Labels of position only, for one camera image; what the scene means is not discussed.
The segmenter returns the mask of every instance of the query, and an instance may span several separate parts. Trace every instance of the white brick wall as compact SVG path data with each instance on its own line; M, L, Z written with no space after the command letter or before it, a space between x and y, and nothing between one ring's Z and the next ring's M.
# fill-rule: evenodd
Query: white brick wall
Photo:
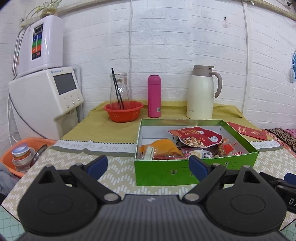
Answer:
M7 123L8 82L13 79L13 52L24 9L24 1L11 0L0 11L0 155L10 147ZM16 129L11 111L10 130L13 132Z
M126 0L63 17L64 64L78 64L82 68L85 115L108 100L111 67L116 72L129 70L129 16L129 1ZM133 2L131 43L135 99L147 98L147 77L159 74L166 88L163 100L186 100L192 67L204 64L214 65L223 76L223 91L216 101L241 109L246 69L241 3L136 0Z
M74 1L63 0L61 5ZM30 0L26 12L38 2L43 1ZM276 0L268 2L287 10ZM64 65L82 68L85 115L108 100L111 67L129 70L129 7L129 0L113 1L63 17ZM296 128L296 91L289 84L295 22L256 6L247 11L252 74L245 115L262 128ZM147 77L159 74L163 100L186 100L192 67L213 65L223 78L216 102L242 108L246 37L240 0L134 0L131 43L135 99L147 97Z
M252 75L245 115L262 128L296 128L296 89L289 83L296 23L256 6L249 9L249 16Z

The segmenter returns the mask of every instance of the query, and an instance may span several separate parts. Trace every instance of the red plastic basket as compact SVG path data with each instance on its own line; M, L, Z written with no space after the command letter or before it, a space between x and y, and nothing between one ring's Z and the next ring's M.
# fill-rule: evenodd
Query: red plastic basket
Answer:
M140 115L143 104L138 101L131 101L131 109L128 110L112 110L110 105L104 106L104 110L108 112L110 119L114 122L131 122L136 120Z
M11 148L9 148L3 156L0 158L0 162L3 162L3 164L8 168L8 170L13 173L14 175L17 175L19 177L22 177L24 173L18 172L15 168L15 165L12 163L12 154L11 151L17 147L19 144L27 143L29 147L33 147L35 151L38 151L39 148L43 145L48 145L48 147L54 145L56 141L49 140L49 139L43 139L43 138L35 138L35 137L29 137L26 139L23 139L19 141L18 143L14 144Z

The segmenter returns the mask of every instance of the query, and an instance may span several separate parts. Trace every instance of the thermos handle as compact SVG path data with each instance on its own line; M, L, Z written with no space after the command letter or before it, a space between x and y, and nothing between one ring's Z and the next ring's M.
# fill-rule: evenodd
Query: thermos handle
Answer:
M217 98L220 95L221 90L222 90L222 77L218 73L212 72L212 71L210 72L210 75L214 75L218 78L218 88L217 88L217 92L215 94L215 98Z

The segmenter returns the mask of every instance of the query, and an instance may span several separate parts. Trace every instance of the blue gripper pad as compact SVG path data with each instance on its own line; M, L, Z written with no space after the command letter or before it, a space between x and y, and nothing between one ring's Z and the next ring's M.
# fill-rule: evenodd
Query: blue gripper pad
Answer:
M99 156L92 162L84 166L84 170L92 178L98 180L108 168L108 159L106 156Z
M290 183L292 185L296 185L296 175L292 174L292 173L287 173L284 177L284 180L287 182L287 183Z
M210 173L210 165L204 163L197 156L190 156L189 170L201 182Z

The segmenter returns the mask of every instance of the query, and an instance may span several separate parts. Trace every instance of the display screen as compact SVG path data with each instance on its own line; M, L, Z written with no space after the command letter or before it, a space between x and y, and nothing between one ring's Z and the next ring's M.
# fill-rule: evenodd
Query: display screen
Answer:
M34 28L34 35L37 35L42 32L43 24L39 25L38 27Z
M54 75L54 82L56 83L57 91L60 95L76 89L72 73Z

